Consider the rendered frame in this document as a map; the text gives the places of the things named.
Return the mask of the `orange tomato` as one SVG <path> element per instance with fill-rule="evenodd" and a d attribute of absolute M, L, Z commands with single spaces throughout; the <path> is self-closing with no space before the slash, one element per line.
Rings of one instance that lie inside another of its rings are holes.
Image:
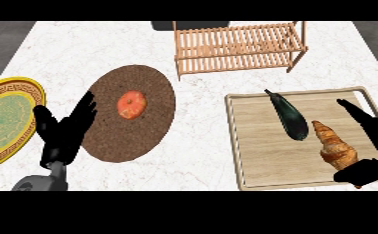
<path fill-rule="evenodd" d="M 117 102 L 118 115 L 127 119 L 136 119 L 146 109 L 146 97 L 137 90 L 128 90 Z"/>

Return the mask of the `round brown cork placemat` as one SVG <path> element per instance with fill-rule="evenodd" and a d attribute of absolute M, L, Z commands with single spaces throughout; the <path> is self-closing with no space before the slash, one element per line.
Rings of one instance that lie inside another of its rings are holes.
<path fill-rule="evenodd" d="M 124 119 L 117 103 L 121 96 L 137 90 L 146 97 L 142 115 Z M 145 155 L 161 142 L 174 119 L 176 96 L 165 75 L 145 65 L 122 66 L 93 83 L 97 114 L 84 135 L 83 148 L 105 162 L 125 162 Z"/>

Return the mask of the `pale wooden tray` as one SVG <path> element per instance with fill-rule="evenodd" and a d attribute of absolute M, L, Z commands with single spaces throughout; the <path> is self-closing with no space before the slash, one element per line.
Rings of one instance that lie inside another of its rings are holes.
<path fill-rule="evenodd" d="M 378 105 L 363 87 L 285 92 L 282 96 L 308 122 L 317 120 L 332 128 L 362 159 L 378 159 L 378 149 L 337 103 L 345 99 L 378 116 Z M 239 188 L 269 190 L 331 185 L 335 168 L 320 157 L 316 134 L 310 133 L 301 141 L 289 138 L 269 95 L 229 94 L 226 110 Z"/>

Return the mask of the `golden brown croissant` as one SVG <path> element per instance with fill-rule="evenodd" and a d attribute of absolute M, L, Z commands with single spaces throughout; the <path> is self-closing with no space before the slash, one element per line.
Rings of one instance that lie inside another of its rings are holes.
<path fill-rule="evenodd" d="M 322 143 L 320 157 L 323 161 L 337 169 L 344 170 L 357 161 L 356 149 L 342 141 L 334 129 L 320 121 L 311 121 L 316 137 Z"/>

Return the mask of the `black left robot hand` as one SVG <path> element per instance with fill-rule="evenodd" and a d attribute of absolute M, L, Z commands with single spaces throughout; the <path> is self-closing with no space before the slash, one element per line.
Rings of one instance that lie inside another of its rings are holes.
<path fill-rule="evenodd" d="M 46 106 L 32 109 L 35 131 L 44 141 L 40 166 L 50 168 L 55 162 L 69 165 L 75 159 L 86 132 L 96 117 L 94 95 L 87 92 L 77 103 L 72 113 L 60 121 L 52 115 Z"/>

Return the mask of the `wooden slatted tiered shelf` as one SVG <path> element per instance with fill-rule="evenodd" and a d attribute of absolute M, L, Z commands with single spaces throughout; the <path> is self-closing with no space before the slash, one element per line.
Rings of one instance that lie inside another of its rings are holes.
<path fill-rule="evenodd" d="M 308 51 L 307 22 L 179 29 L 173 22 L 177 77 L 264 68 L 291 72 Z"/>

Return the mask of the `dark green eggplant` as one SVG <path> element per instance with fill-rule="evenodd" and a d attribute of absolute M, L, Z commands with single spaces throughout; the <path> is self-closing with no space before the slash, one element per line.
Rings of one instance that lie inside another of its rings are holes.
<path fill-rule="evenodd" d="M 286 135 L 295 141 L 303 141 L 308 135 L 308 126 L 300 111 L 279 93 L 269 90 L 264 92 L 269 95 Z"/>

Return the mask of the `dark grey appliance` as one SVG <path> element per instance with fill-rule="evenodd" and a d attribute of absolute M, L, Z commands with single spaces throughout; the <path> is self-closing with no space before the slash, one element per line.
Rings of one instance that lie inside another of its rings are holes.
<path fill-rule="evenodd" d="M 150 24 L 155 31 L 218 28 L 229 26 L 227 21 L 152 21 Z"/>

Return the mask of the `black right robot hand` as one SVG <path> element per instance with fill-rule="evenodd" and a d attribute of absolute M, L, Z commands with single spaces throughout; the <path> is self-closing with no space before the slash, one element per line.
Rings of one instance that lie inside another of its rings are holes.
<path fill-rule="evenodd" d="M 337 103 L 344 107 L 351 118 L 360 124 L 375 149 L 378 150 L 378 117 L 372 117 L 345 99 L 338 99 Z M 378 159 L 362 159 L 334 174 L 335 182 L 348 182 L 356 187 L 378 181 Z"/>

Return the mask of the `yellow and green ornate plate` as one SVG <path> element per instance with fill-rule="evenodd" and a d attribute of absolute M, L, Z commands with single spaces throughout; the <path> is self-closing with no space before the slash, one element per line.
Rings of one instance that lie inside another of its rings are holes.
<path fill-rule="evenodd" d="M 46 105 L 46 94 L 38 82 L 26 77 L 0 79 L 0 164 L 34 135 L 32 109 L 37 105 Z"/>

